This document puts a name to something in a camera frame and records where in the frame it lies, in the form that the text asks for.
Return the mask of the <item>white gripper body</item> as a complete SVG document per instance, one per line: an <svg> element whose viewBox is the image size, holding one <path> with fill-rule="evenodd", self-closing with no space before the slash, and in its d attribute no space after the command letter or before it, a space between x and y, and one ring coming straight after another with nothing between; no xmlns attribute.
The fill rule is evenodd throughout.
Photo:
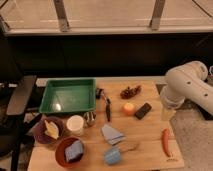
<svg viewBox="0 0 213 171"><path fill-rule="evenodd" d="M183 104L185 97L166 85L160 92L160 99L163 104L162 120L169 121L174 116L176 110Z"/></svg>

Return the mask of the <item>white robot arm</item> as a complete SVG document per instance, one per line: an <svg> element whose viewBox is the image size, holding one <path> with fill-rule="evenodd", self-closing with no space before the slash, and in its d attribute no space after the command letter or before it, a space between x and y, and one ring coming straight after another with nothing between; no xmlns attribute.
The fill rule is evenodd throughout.
<svg viewBox="0 0 213 171"><path fill-rule="evenodd" d="M178 109L185 99L194 102L205 120L213 121L213 86L205 80L206 65L191 61L169 69L165 74L166 85L160 92L162 104L167 109Z"/></svg>

